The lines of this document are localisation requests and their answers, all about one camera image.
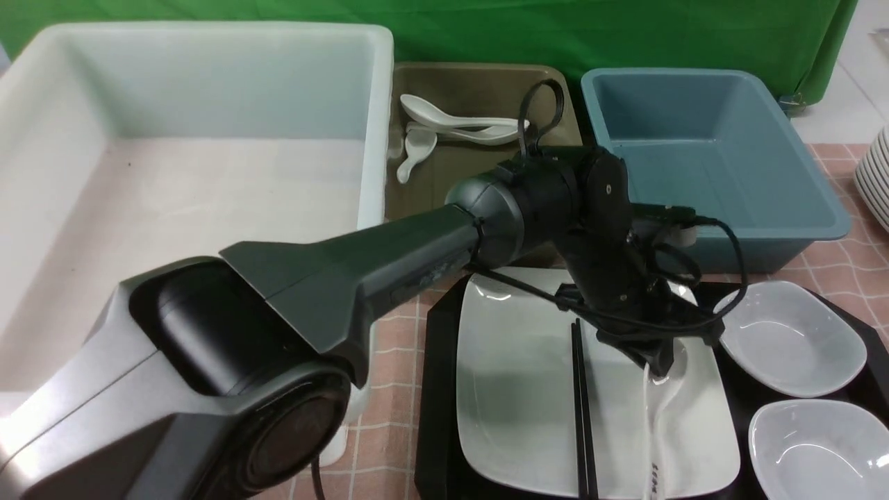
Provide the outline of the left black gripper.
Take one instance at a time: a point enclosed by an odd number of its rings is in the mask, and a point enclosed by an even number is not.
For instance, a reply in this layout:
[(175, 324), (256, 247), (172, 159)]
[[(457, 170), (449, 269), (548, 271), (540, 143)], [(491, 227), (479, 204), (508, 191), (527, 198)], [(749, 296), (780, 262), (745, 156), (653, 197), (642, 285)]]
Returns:
[(587, 231), (560, 237), (560, 256), (574, 279), (597, 338), (622, 348), (636, 366), (656, 378), (675, 361), (676, 338), (713, 344), (725, 332), (724, 320), (682, 299), (662, 276), (655, 276), (634, 247), (607, 242)]

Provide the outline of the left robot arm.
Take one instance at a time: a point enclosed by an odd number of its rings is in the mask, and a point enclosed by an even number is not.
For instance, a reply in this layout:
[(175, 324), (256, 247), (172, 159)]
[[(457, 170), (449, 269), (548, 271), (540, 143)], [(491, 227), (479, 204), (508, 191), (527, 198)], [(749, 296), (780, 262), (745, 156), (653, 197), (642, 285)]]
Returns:
[(3, 499), (242, 499), (308, 466), (365, 386), (374, 322), (461, 270), (572, 311), (655, 374), (722, 317), (671, 232), (727, 224), (631, 203), (602, 147), (521, 152), (441, 208), (310, 244), (238, 242), (121, 282), (85, 344), (2, 424)]

